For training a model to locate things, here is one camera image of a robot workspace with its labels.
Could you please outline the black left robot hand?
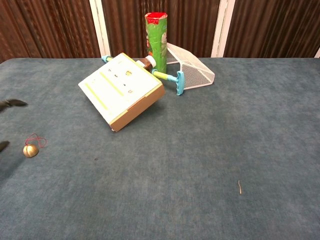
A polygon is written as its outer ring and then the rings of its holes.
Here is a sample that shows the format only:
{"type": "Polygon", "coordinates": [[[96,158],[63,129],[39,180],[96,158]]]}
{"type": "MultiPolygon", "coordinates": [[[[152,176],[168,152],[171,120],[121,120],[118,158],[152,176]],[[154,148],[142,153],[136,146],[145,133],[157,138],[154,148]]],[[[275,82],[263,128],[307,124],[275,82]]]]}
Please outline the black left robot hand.
{"type": "MultiPolygon", "coordinates": [[[[8,108],[12,107],[26,107],[28,103],[19,99],[6,99],[0,102],[0,112],[2,113],[8,108]]],[[[4,140],[0,142],[0,152],[8,147],[10,142],[8,140],[4,140]]]]}

